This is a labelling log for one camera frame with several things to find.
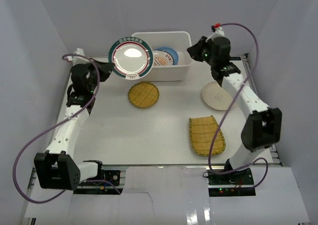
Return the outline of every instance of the yellow coaster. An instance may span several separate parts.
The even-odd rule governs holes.
[[[139,82],[130,88],[128,99],[137,108],[149,108],[158,101],[159,90],[153,83]]]
[[[190,141],[193,150],[201,156],[208,156],[213,135],[218,123],[213,116],[189,118]],[[225,150],[225,139],[220,130],[213,145],[212,155],[221,154]]]

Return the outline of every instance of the plate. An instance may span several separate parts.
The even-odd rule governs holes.
[[[136,80],[146,76],[154,62],[150,46],[137,37],[124,37],[109,50],[108,61],[113,62],[113,71],[120,77]]]
[[[155,50],[153,51],[153,55],[154,55],[154,66],[173,65],[173,58],[169,53]]]
[[[217,82],[210,82],[205,85],[202,89],[202,97],[208,106],[219,111],[226,111],[233,100],[229,93],[221,88]]]
[[[163,51],[163,52],[166,52],[168,54],[170,54],[173,58],[173,65],[177,65],[178,64],[178,61],[179,61],[179,55],[178,53],[173,49],[173,48],[170,48],[170,47],[160,47],[160,48],[157,48],[155,50],[160,50],[160,51]]]

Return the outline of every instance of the white table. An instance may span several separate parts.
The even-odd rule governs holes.
[[[246,76],[242,61],[233,61]],[[208,107],[201,95],[203,86],[214,81],[206,63],[194,62],[184,82],[156,82],[160,98],[149,109],[137,109],[127,93],[135,81],[116,74],[100,85],[96,103],[77,141],[74,160],[101,160],[108,165],[207,165],[207,158],[193,152],[189,141],[189,118],[213,115],[219,122],[224,112]],[[212,158],[223,164],[241,144],[245,124],[235,107],[222,126],[225,151]],[[270,151],[260,157],[273,162]]]

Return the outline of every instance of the plastic container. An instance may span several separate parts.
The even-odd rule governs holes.
[[[132,34],[144,41],[154,50],[159,47],[171,47],[179,56],[178,65],[153,66],[142,81],[184,81],[193,60],[187,52],[192,46],[191,38],[185,31],[136,32]]]

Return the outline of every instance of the white wall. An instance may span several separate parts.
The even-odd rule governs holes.
[[[257,35],[277,0],[42,0],[67,49],[107,55],[119,38],[138,31],[185,30],[197,42],[211,24],[241,22]],[[239,28],[227,27],[233,54],[251,50],[253,41]]]
[[[277,149],[292,167],[313,224],[318,224],[317,31],[317,0],[279,0],[258,38],[254,75],[261,98],[282,110]]]
[[[40,0],[0,0],[0,220],[19,224],[25,200],[12,182],[18,151],[52,126],[69,67],[67,50]],[[26,150],[18,164],[18,182],[26,192],[33,158],[48,136]]]

